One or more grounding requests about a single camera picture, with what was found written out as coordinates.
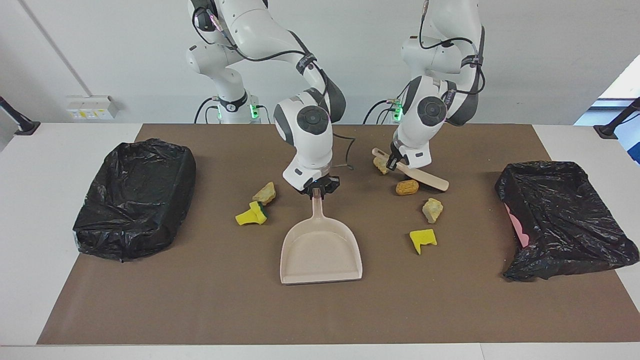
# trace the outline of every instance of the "trash bag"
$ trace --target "trash bag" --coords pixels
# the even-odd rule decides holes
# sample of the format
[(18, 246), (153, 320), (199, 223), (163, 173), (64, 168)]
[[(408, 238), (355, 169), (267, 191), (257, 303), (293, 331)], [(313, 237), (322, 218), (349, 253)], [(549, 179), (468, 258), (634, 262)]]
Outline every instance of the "trash bag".
[(638, 262), (638, 249), (573, 162), (509, 164), (495, 190), (520, 241), (508, 279), (548, 279)]
[(118, 145), (74, 224), (78, 251), (127, 261), (169, 246), (189, 210), (195, 172), (187, 147), (159, 139)]

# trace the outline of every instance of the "beige dustpan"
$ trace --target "beige dustpan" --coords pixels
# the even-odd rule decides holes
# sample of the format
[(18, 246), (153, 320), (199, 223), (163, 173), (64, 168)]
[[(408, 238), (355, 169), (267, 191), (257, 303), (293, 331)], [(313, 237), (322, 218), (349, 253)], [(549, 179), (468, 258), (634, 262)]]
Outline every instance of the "beige dustpan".
[(326, 218), (322, 198), (314, 189), (313, 215), (289, 230), (280, 255), (283, 284), (308, 284), (362, 278), (360, 249), (351, 230)]

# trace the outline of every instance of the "wooden spatula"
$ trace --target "wooden spatula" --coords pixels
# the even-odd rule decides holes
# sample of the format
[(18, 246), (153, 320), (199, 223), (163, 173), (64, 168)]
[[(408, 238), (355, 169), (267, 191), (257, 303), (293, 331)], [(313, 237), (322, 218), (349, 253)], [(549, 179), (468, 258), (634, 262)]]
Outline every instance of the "wooden spatula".
[[(387, 160), (389, 159), (389, 155), (387, 155), (387, 153), (385, 153), (384, 151), (380, 150), (379, 148), (375, 147), (371, 153), (381, 159), (384, 160), (384, 162), (387, 162)], [(404, 172), (405, 175), (407, 175), (408, 177), (419, 181), (423, 184), (429, 185), (432, 188), (436, 188), (438, 190), (441, 190), (443, 192), (447, 191), (447, 189), (449, 189), (449, 182), (446, 181), (445, 179), (440, 179), (437, 176), (433, 176), (429, 173), (426, 173), (422, 170), (416, 169), (416, 168), (409, 168), (408, 166), (406, 166), (405, 164), (401, 163), (398, 161), (397, 163), (397, 169)]]

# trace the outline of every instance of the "white robotic arm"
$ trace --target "white robotic arm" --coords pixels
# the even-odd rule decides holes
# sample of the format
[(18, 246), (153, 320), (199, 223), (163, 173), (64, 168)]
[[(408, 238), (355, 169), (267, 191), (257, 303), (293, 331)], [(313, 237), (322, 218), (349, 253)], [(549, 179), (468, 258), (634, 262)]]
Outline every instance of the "white robotic arm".
[(194, 61), (190, 63), (216, 82), (226, 104), (234, 99), (237, 107), (238, 99), (246, 97), (239, 74), (226, 68), (242, 59), (289, 62), (309, 83), (309, 89), (279, 102), (274, 111), (278, 133), (297, 150), (283, 177), (302, 193), (311, 194), (314, 187), (320, 188), (323, 196), (333, 192), (339, 180), (329, 176), (332, 123), (342, 118), (346, 108), (340, 89), (317, 65), (304, 43), (273, 20), (265, 0), (191, 0), (191, 3), (196, 26), (213, 45), (201, 44), (201, 50), (197, 45), (195, 49), (192, 47), (190, 58)]
[(388, 168), (395, 169), (401, 159), (411, 168), (429, 165), (429, 141), (444, 122), (462, 126), (475, 115), (481, 78), (484, 87), (483, 48), (478, 0), (424, 2), (420, 36), (409, 38), (402, 48), (413, 80)]

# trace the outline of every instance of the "brown mat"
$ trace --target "brown mat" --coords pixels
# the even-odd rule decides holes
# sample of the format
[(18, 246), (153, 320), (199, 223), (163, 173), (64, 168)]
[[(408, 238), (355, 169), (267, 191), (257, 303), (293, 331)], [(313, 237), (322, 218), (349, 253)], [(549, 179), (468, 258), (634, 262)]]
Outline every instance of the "brown mat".
[[(138, 140), (187, 145), (198, 177), (174, 244), (120, 264), (80, 255), (38, 344), (317, 344), (640, 341), (640, 315), (615, 272), (534, 283), (501, 276), (515, 242), (493, 185), (509, 162), (547, 160), (531, 126), (445, 126), (428, 167), (447, 193), (398, 197), (400, 174), (382, 176), (371, 149), (388, 148), (393, 127), (340, 126), (357, 136), (355, 171), (325, 214), (355, 233), (361, 281), (280, 284), (282, 241), (311, 203), (282, 179), (294, 149), (273, 126), (144, 125)], [(337, 140), (335, 162), (347, 141)], [(274, 181), (278, 198), (263, 226), (234, 216)], [(445, 206), (429, 226), (420, 207)], [(438, 246), (418, 256), (412, 230), (432, 227)]]

